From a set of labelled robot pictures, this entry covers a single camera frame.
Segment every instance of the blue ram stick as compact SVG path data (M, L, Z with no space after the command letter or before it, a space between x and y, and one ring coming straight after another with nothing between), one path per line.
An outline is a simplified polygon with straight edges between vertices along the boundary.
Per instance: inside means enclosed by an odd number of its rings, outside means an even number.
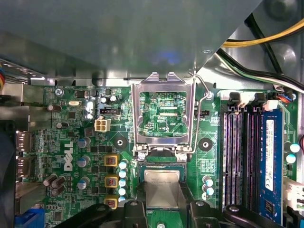
M283 112L281 109L264 112L261 121L259 212L262 216L282 225Z

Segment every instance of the screw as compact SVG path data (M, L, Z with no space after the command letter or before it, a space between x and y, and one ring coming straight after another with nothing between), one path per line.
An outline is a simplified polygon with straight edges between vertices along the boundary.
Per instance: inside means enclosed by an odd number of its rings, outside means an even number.
M163 223L159 223L159 224L157 224L156 228L166 228L166 226Z
M131 206L137 206L137 202L136 201L133 201L130 204L131 204Z
M210 54L212 51L211 50L203 50L204 54Z
M231 207L229 208L229 210L231 210L231 211L233 211L233 212L238 212L238 208L235 207L235 206L231 206Z
M207 92L205 92L204 96L206 96L206 95L207 95L207 97L206 97L207 100L211 100L213 98L213 92L211 92L211 91L209 91L208 94L207 94Z
M62 96L63 93L64 93L64 92L63 92L62 89L60 89L60 88L55 89L55 95L56 95L56 96Z
M146 154L143 152L138 152L137 158L139 161L144 161L146 159Z
M104 208L103 206L101 206L101 207L97 208L97 210L98 210L98 211L104 211L105 208Z
M185 153L178 153L178 154L176 154L175 155L176 156L176 159L178 160L178 161L182 161L182 162L186 162L187 161L187 154L185 154Z
M203 201L197 201L195 204L198 205L198 206L204 206L205 205Z

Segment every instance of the screw hole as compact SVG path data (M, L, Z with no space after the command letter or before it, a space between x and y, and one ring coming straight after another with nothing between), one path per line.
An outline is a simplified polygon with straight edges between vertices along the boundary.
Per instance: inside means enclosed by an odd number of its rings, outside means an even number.
M122 146L123 145L123 141L122 140L118 140L117 141L117 145Z

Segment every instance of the electrolytic capacitor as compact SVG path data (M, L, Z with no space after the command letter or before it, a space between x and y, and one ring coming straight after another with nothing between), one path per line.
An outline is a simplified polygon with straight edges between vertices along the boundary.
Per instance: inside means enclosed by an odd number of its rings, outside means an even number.
M127 184L127 182L126 182L125 179L120 179L120 180L118 181L118 185L119 185L120 187L125 187L126 184Z
M297 143L292 143L290 141L287 141L284 143L284 151L298 153L300 151L300 145Z
M86 148L89 147L91 144L91 139L88 137L84 137L82 139L79 139L77 142L77 145L79 148Z
M128 165L128 160L126 160L126 159L122 159L121 162L118 164L118 166L121 170L127 168L127 165Z
M57 175L56 174L51 174L49 175L44 181L43 181L43 185L48 187L54 180L57 179Z
M90 157L85 155L78 159L77 165L80 168L84 168L85 166L87 166L90 163L90 161L91 161Z
M124 201L125 200L125 197L121 196L118 198L118 202L120 203L121 201Z
M64 185L60 185L58 188L52 190L52 196L58 196L58 195L61 194L65 189L66 189L66 187L65 187Z
M58 188L61 184L66 181L64 176L59 176L56 180L54 180L51 184L52 188Z
M102 103L102 104L109 104L110 103L110 99L108 98L108 97L106 97L106 96L102 96L101 98L100 98L100 103Z
M126 191L125 188L120 188L120 189L118 190L118 194L119 194L120 196L125 196L125 195L127 194L127 191Z
M49 104L47 106L47 110L49 112L53 112L53 113L60 113L62 111L62 107L60 105L57 105L57 104Z
M119 99L118 99L117 96L112 95L112 96L110 96L110 102L111 102L112 104L117 104L117 103L119 102Z
M118 173L118 176L119 176L120 178L125 178L125 177L127 176L127 172L128 172L127 169L120 170L119 173Z
M90 179L88 177L83 177L80 179L80 181L77 183L77 187L80 190L86 189L86 187L90 184Z
M286 162L288 163L288 164L293 164L293 163L295 163L295 161L296 161L296 157L295 157L295 155L294 154L286 154L286 153L284 153L284 157L285 157L285 160L286 160Z
M212 187L213 185L213 180L211 179L210 176L206 175L203 177L203 182L206 184L207 187Z
M69 124L67 122L58 122L56 124L57 129L67 129L69 127Z
M214 193L214 189L213 188L207 188L206 190L207 195L212 196Z

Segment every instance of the black wire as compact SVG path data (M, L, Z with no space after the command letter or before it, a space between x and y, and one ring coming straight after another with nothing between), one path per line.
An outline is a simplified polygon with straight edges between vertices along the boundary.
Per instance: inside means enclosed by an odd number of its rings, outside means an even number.
M291 38L293 36L297 36L297 35L301 34L302 32L304 32L304 28L299 28L298 30L296 30L292 33L289 33L289 34L287 34L283 37L279 37L279 38L276 38L276 39L273 39L273 40L270 40L270 41L266 41L265 43L272 43L272 42L282 41L282 40ZM227 41L228 42L244 42L244 41L252 41L252 40L228 39Z
M245 23L247 24L247 26L249 27L249 29L251 30L253 36L256 39L261 39L261 38L265 38L262 30L260 29L260 27L258 26L255 17L253 16L253 14L251 13L249 15L249 17L245 20ZM265 52L268 54L269 59L272 63L272 66L274 67L275 71L278 74L283 74L283 71L280 67L279 62L277 61L277 58L275 56L275 53L273 51L273 49L271 48L270 44L268 43L263 43L261 44L262 48L265 50Z
M268 77L268 78L279 79L279 80L291 83L291 84L295 85L296 87L304 90L304 85L302 83L300 83L290 77L287 77L285 75L271 73L271 72L258 71L258 70L251 70L251 69L248 69L248 68L242 66L221 48L217 51L217 54L219 56L221 56L224 60L229 62L232 66L236 67L237 69L239 69L240 71L243 71L244 73L246 73L248 75L263 76L263 77Z

